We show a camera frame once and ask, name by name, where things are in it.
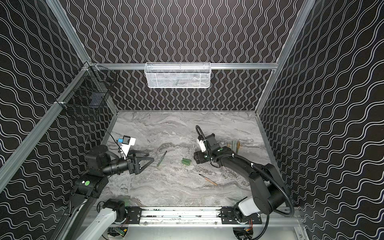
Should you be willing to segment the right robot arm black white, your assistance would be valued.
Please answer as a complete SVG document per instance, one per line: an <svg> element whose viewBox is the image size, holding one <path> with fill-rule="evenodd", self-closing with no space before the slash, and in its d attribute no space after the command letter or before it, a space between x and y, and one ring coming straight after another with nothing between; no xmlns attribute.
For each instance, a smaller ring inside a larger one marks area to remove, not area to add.
<svg viewBox="0 0 384 240"><path fill-rule="evenodd" d="M284 217L293 217L295 207L283 180L272 164L261 165L236 154L228 147L210 145L207 140L197 140L200 150L194 153L197 164L209 162L216 168L225 167L241 175L250 184L251 196L237 202L233 207L233 219L247 222L254 214L266 216L275 212Z"/></svg>

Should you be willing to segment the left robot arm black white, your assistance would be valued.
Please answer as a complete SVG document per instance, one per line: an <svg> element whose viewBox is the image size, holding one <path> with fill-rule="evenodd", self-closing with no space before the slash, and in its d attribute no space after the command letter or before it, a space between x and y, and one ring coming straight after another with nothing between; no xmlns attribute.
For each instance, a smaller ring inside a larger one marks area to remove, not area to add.
<svg viewBox="0 0 384 240"><path fill-rule="evenodd" d="M143 151L128 151L128 156L123 158L109 151L105 145L92 148L85 160L88 170L75 181L69 213L54 235L55 240L75 239L92 206L109 183L109 177L125 171L138 175L154 162L154 158Z"/></svg>

